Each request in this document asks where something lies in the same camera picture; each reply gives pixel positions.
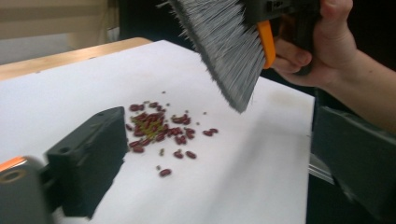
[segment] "gray bristles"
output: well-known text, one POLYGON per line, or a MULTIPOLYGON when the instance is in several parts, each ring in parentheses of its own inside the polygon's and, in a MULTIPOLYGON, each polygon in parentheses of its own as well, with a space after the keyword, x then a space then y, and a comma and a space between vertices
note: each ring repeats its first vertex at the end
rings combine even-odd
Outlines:
POLYGON ((230 106, 246 110, 264 65, 256 27, 237 0, 167 0, 230 106))

